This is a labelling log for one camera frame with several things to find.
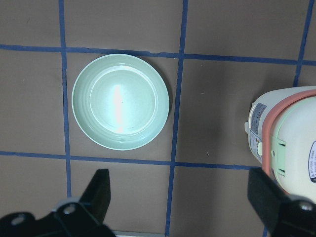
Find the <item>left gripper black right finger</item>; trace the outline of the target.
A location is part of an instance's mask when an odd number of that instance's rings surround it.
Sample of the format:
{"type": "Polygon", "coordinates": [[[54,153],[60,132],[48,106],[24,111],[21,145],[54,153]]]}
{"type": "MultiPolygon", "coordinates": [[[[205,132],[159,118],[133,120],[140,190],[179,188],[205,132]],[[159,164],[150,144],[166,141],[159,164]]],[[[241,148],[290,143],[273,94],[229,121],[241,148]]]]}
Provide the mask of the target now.
{"type": "Polygon", "coordinates": [[[306,197],[286,194],[261,168],[249,170],[247,197],[270,236],[316,235],[316,204],[306,197]]]}

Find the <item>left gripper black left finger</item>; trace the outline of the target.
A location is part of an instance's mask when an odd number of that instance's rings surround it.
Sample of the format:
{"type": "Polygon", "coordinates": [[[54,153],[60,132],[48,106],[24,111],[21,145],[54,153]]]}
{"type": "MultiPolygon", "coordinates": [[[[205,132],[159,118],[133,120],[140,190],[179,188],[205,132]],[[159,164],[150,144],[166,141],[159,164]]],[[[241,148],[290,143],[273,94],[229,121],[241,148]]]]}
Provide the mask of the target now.
{"type": "Polygon", "coordinates": [[[78,201],[67,201],[43,218],[14,212],[0,219],[2,237],[114,237],[103,224],[111,201],[108,169],[98,169],[78,201]]]}

